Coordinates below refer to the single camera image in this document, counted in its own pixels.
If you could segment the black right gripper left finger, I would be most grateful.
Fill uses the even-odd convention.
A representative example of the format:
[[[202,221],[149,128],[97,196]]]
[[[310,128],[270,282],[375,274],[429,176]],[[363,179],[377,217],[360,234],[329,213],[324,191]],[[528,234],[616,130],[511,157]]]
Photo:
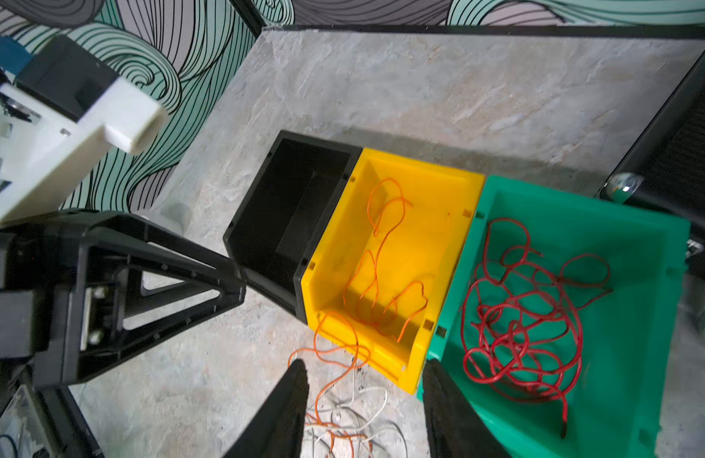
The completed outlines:
[[[304,362],[293,361],[224,457],[300,457],[309,390]]]

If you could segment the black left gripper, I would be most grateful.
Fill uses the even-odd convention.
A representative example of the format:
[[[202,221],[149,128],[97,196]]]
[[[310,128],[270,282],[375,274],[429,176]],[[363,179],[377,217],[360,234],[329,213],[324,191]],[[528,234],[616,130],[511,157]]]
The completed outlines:
[[[175,284],[123,282],[143,273]],[[118,285],[95,306],[95,286],[104,284]],[[38,387],[85,383],[243,305],[246,291],[234,261],[131,214],[82,210],[77,223],[0,225],[0,369],[27,364]]]

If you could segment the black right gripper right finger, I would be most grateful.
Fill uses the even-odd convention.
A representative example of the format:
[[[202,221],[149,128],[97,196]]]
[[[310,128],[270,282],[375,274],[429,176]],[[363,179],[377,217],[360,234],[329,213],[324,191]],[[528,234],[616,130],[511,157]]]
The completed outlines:
[[[425,364],[422,384],[430,456],[510,457],[439,360]]]

